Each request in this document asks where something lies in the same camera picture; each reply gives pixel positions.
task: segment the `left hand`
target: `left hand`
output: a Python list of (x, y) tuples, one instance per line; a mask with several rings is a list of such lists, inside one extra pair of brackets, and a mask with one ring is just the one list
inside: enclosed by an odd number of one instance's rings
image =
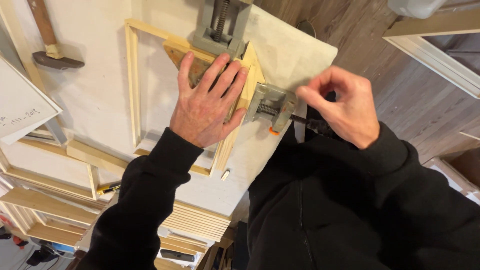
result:
[(222, 53), (205, 72), (197, 87), (191, 89), (188, 74), (193, 59), (194, 54), (189, 51), (180, 66), (179, 99), (170, 120), (170, 129), (192, 144), (205, 148), (225, 139), (241, 124), (247, 113), (245, 108), (234, 112), (228, 123), (224, 123), (224, 119), (243, 89), (248, 70), (239, 61), (232, 62), (209, 91), (220, 70), (230, 60), (228, 54)]

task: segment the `zipper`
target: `zipper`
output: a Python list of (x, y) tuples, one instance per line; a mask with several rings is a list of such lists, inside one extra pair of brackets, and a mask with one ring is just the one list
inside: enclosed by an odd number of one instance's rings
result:
[(301, 231), (305, 234), (305, 240), (303, 240), (303, 243), (307, 247), (308, 256), (310, 257), (310, 262), (312, 263), (313, 269), (317, 269), (315, 263), (313, 262), (312, 251), (310, 250), (310, 245), (308, 243), (307, 232), (303, 228), (303, 181), (298, 181), (298, 183), (299, 183), (298, 198), (299, 198), (299, 209), (300, 209), (300, 227), (301, 227)]

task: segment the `right hand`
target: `right hand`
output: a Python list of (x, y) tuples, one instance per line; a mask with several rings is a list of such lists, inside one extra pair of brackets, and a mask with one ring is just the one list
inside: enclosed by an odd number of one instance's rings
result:
[[(331, 91), (339, 97), (336, 102), (325, 100)], [(320, 112), (337, 135), (359, 149), (368, 148), (378, 139), (380, 124), (368, 79), (331, 66), (296, 93)]]

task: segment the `white molding frame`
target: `white molding frame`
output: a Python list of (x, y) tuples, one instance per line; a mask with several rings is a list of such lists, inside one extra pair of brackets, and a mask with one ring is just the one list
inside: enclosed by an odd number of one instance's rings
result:
[(480, 33), (480, 9), (395, 23), (383, 38), (449, 82), (480, 98), (480, 75), (422, 37)]

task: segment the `hammer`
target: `hammer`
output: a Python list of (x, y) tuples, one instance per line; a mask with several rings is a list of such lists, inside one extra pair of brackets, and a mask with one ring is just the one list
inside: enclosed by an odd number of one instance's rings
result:
[(32, 54), (35, 62), (59, 70), (81, 68), (85, 66), (85, 63), (64, 57), (62, 52), (60, 52), (60, 47), (57, 44), (57, 38), (53, 32), (52, 23), (50, 22), (45, 2), (43, 2), (43, 0), (27, 0), (27, 2), (30, 6), (33, 17), (35, 18), (45, 48), (47, 49), (47, 52), (38, 51)]

